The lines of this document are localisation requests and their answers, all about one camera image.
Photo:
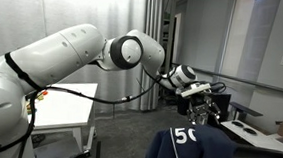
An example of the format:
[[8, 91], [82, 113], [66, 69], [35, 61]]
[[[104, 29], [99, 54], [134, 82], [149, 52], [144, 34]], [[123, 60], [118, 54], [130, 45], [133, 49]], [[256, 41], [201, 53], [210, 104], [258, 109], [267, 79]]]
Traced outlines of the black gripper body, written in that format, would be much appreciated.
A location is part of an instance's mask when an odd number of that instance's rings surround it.
[[218, 105], [206, 94], [195, 94], [189, 99], [189, 109], [186, 111], [188, 121], [192, 125], [206, 125], [210, 116], [219, 123], [221, 110]]

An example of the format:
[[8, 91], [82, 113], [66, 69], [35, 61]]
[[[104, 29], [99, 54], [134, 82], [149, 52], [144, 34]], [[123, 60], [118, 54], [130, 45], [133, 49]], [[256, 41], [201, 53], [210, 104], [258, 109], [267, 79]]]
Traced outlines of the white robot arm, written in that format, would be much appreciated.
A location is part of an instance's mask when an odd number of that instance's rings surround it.
[[106, 71], [142, 66], [154, 82], [183, 98], [209, 93], [212, 85], [199, 81], [194, 70], [180, 65], [163, 75], [163, 46], [149, 35], [131, 30], [107, 40], [92, 24], [75, 25], [0, 56], [0, 158], [35, 158], [30, 144], [41, 91], [87, 64]]

